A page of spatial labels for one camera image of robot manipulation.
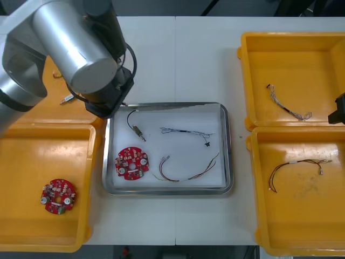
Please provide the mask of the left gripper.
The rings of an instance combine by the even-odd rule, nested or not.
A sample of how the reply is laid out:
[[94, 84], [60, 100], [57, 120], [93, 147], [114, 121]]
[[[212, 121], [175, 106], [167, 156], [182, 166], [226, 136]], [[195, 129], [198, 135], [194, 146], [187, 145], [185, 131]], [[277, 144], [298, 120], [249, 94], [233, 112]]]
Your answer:
[[112, 117], [133, 85], [132, 73], [127, 68], [121, 68], [108, 85], [94, 93], [85, 95], [87, 99], [86, 110], [101, 119]]

